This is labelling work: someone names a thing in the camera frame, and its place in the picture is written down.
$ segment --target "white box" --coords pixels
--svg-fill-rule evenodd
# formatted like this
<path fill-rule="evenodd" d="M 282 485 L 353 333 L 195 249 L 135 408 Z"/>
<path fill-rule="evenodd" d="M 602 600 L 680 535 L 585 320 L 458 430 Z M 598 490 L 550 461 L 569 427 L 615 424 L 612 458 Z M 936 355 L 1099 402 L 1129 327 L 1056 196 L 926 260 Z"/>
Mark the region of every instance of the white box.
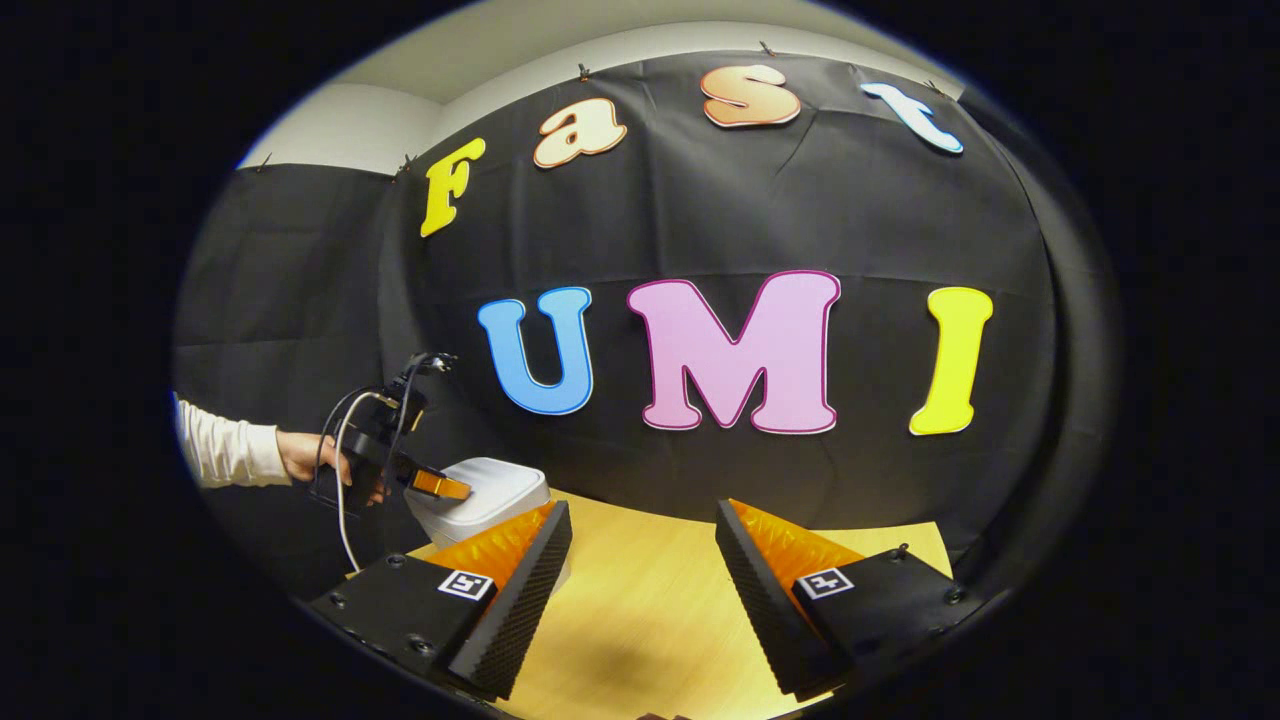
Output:
<path fill-rule="evenodd" d="M 504 520 L 545 505 L 552 498 L 547 475 L 525 465 L 493 457 L 471 457 L 442 470 L 445 477 L 471 486 L 471 496 L 458 501 L 406 491 L 404 500 L 436 550 L 462 542 Z M 568 578 L 568 560 L 561 568 L 554 593 Z"/>

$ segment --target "light blue letter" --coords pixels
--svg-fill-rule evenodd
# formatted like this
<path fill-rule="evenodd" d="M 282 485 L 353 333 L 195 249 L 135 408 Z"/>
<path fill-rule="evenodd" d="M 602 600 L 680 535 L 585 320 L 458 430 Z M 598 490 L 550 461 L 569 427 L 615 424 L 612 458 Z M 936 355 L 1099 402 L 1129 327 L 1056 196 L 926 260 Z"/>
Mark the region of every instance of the light blue letter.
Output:
<path fill-rule="evenodd" d="M 561 380 L 553 386 L 544 386 L 529 374 L 525 341 L 520 334 L 525 304 L 498 300 L 480 307 L 477 318 L 489 334 L 498 382 L 512 402 L 540 415 L 568 415 L 586 405 L 593 380 L 582 311 L 590 304 L 591 292 L 585 287 L 559 287 L 538 299 L 538 309 L 552 319 L 561 356 Z"/>
<path fill-rule="evenodd" d="M 915 135 L 924 138 L 925 142 L 941 150 L 946 150 L 947 152 L 960 154 L 960 151 L 964 150 L 964 145 L 960 145 L 956 136 L 940 131 L 938 127 L 929 120 L 927 115 L 932 115 L 933 110 L 929 110 L 924 102 L 908 97 L 906 95 L 902 95 L 901 90 L 893 87 L 892 85 L 884 85 L 883 82 L 865 82 L 861 85 L 861 88 L 868 95 L 874 95 L 876 97 L 888 102 L 890 109 L 897 113 L 897 117 L 906 123 L 906 127 L 911 128 Z"/>

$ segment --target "human hand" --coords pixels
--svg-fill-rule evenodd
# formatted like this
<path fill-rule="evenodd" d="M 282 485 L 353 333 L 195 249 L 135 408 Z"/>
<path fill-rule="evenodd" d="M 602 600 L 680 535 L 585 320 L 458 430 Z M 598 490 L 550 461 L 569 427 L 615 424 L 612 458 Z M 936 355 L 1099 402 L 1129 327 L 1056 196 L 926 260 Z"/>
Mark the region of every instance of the human hand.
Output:
<path fill-rule="evenodd" d="M 275 430 L 275 445 L 280 450 L 280 460 L 284 461 L 284 470 L 289 477 L 303 483 L 310 483 L 315 479 L 316 445 L 319 442 L 320 436 L 314 433 Z M 333 436 L 325 436 L 324 438 L 324 445 L 320 447 L 320 462 L 334 469 L 338 468 L 338 442 Z M 342 484 L 351 486 L 351 460 L 346 454 L 342 456 Z M 366 505 L 381 502 L 385 493 L 387 487 L 379 479 L 378 486 L 374 488 L 374 495 L 370 496 Z"/>

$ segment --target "black curtain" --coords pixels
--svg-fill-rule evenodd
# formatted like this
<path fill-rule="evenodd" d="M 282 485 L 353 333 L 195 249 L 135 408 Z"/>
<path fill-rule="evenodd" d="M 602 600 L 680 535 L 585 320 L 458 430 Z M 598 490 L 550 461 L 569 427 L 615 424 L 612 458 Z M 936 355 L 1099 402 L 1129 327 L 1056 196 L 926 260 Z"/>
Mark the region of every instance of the black curtain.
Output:
<path fill-rule="evenodd" d="M 703 114 L 699 81 L 724 65 L 764 63 L 803 102 L 785 126 L 724 129 Z M 920 97 L 961 156 L 915 136 L 864 82 Z M 538 127 L 557 110 L 609 99 L 627 127 L 599 155 L 541 169 Z M 472 138 L 454 220 L 421 237 L 428 168 Z M 568 79 L 477 119 L 413 159 L 385 218 L 380 324 L 403 336 L 384 363 L 417 342 L 460 355 L 465 398 L 451 423 L 490 436 L 458 438 L 540 468 L 552 487 L 626 507 L 712 520 L 736 497 L 814 528 L 934 520 L 947 546 L 973 543 L 1027 478 L 1043 439 L 1055 370 L 1056 306 L 1041 228 L 1018 174 L 952 99 L 872 68 L 809 56 L 692 53 Z M 644 323 L 626 306 L 636 286 L 695 282 L 731 334 L 772 273 L 837 275 L 828 325 L 828 402 L 840 419 L 814 436 L 717 427 L 696 391 L 700 427 L 648 427 Z M 937 352 L 931 291 L 975 287 L 996 302 L 974 384 L 977 416 L 961 433 L 913 437 Z M 530 370 L 559 377 L 543 292 L 582 286 L 595 386 L 579 411 L 536 415 L 499 387 L 476 310 L 517 299 Z M 384 340 L 384 351 L 388 347 Z M 762 402 L 756 386 L 748 409 Z"/>
<path fill-rule="evenodd" d="M 232 419 L 319 432 L 338 398 L 380 383 L 376 261 L 389 187 L 388 176 L 317 165 L 234 173 L 182 282 L 179 397 Z M 335 512 L 298 486 L 202 495 L 230 539 L 289 592 L 314 597 L 349 571 Z M 426 542 L 402 502 L 348 523 L 357 560 Z"/>

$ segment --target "black foam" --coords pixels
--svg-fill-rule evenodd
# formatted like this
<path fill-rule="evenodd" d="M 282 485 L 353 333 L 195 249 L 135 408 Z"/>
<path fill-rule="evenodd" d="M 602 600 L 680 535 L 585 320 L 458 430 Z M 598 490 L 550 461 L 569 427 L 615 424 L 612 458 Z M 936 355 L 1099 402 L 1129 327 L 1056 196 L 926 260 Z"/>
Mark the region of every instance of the black foam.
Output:
<path fill-rule="evenodd" d="M 572 538 L 568 503 L 558 501 L 511 580 L 449 662 L 449 671 L 480 697 L 511 697 Z"/>
<path fill-rule="evenodd" d="M 716 544 L 778 689 L 803 701 L 840 685 L 847 662 L 805 623 L 726 500 L 716 509 Z"/>

